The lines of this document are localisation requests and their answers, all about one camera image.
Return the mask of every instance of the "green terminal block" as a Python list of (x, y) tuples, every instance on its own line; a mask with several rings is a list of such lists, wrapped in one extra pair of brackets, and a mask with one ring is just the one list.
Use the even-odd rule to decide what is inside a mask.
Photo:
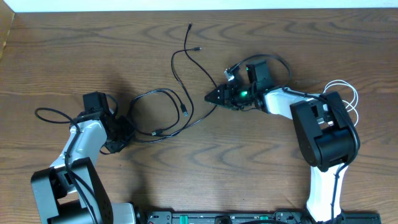
[(180, 216), (180, 224), (188, 224), (188, 215)]

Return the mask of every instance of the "black bracket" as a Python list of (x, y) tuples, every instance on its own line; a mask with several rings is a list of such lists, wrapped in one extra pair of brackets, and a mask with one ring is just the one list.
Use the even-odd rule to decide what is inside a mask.
[(117, 119), (111, 114), (106, 95), (100, 92), (93, 92), (83, 95), (85, 111), (81, 112), (75, 121), (77, 123), (98, 119), (102, 122), (107, 140), (104, 146), (110, 153), (120, 152), (130, 142), (135, 129), (131, 121), (125, 116)]
[[(93, 207), (98, 223), (113, 223), (113, 211), (108, 195), (95, 171), (90, 158), (78, 159), (72, 163), (72, 171), (84, 180), (81, 188)], [(42, 223), (92, 223), (86, 205), (80, 200), (59, 204), (67, 191), (74, 187), (65, 167), (37, 171), (30, 184)]]
[[(316, 100), (300, 101), (290, 106), (303, 157), (311, 166), (318, 167), (322, 172), (326, 172), (329, 167), (347, 162), (355, 153), (354, 139), (346, 122), (351, 122), (351, 118), (341, 102), (340, 95), (334, 91), (325, 94), (324, 97), (336, 105), (346, 119), (335, 109), (331, 110), (328, 107), (324, 111), (325, 105)], [(321, 129), (319, 119), (330, 122), (331, 125)]]
[(264, 91), (274, 87), (271, 73), (266, 60), (255, 61), (246, 65), (249, 82), (256, 83), (256, 91)]

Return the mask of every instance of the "cable connector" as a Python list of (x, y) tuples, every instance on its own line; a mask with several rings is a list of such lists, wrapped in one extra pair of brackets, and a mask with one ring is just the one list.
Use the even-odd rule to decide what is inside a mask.
[(187, 107), (185, 105), (181, 105), (181, 111), (184, 114), (184, 116), (188, 116), (188, 110)]
[(239, 66), (238, 66), (238, 64), (234, 64), (233, 66), (227, 68), (226, 71), (228, 73), (235, 74), (236, 72), (239, 71)]
[(163, 129), (158, 129), (152, 132), (152, 136), (157, 136), (163, 133)]
[(234, 74), (229, 73), (228, 69), (224, 71), (224, 75), (229, 82), (235, 79)]

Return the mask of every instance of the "white cable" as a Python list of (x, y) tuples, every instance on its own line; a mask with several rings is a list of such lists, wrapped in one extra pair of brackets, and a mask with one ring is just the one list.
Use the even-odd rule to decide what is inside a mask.
[(337, 86), (337, 85), (350, 87), (352, 89), (353, 93), (354, 93), (353, 100), (350, 103), (348, 103), (345, 100), (342, 100), (342, 101), (347, 104), (347, 106), (346, 106), (347, 112), (350, 112), (352, 110), (355, 112), (355, 114), (356, 114), (356, 122), (355, 122), (354, 126), (356, 126), (358, 124), (358, 121), (359, 121), (359, 114), (358, 114), (358, 111), (355, 109), (355, 107), (358, 105), (359, 96), (358, 96), (358, 92), (356, 91), (356, 89), (351, 84), (349, 84), (348, 82), (346, 82), (344, 80), (333, 80), (333, 81), (331, 81), (331, 82), (329, 82), (328, 84), (325, 85), (325, 88), (324, 88), (322, 93), (326, 93), (327, 89), (329, 89), (332, 86)]

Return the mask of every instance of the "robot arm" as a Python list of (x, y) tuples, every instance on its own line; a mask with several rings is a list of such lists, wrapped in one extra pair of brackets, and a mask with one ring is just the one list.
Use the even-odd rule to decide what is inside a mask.
[[(348, 168), (342, 166), (356, 155), (354, 136), (349, 130), (349, 125), (353, 127), (353, 124), (339, 94), (327, 93), (323, 96), (325, 100), (320, 101), (319, 94), (307, 95), (274, 86), (266, 61), (246, 65), (246, 70), (250, 85), (243, 85), (237, 69), (227, 70), (229, 83), (220, 85), (205, 96), (205, 100), (232, 110), (255, 104), (265, 113), (292, 119), (299, 148), (311, 165), (311, 189), (306, 208), (315, 222), (327, 222), (331, 220), (331, 204), (335, 201), (333, 217), (336, 218), (341, 213), (341, 186)], [(330, 108), (325, 101), (336, 108)]]
[(31, 178), (41, 222), (93, 223), (81, 194), (79, 200), (65, 204), (58, 202), (67, 194), (76, 192), (71, 181), (71, 178), (76, 178), (97, 223), (135, 224), (132, 204), (111, 203), (94, 168), (103, 146), (110, 152), (119, 152), (129, 142), (134, 129), (125, 117), (115, 119), (112, 116), (104, 93), (84, 95), (83, 101), (85, 111), (75, 118), (80, 134), (72, 145), (68, 160), (73, 177), (65, 169), (65, 152), (76, 136), (75, 126), (70, 128), (70, 138), (60, 156), (48, 169), (35, 172)]

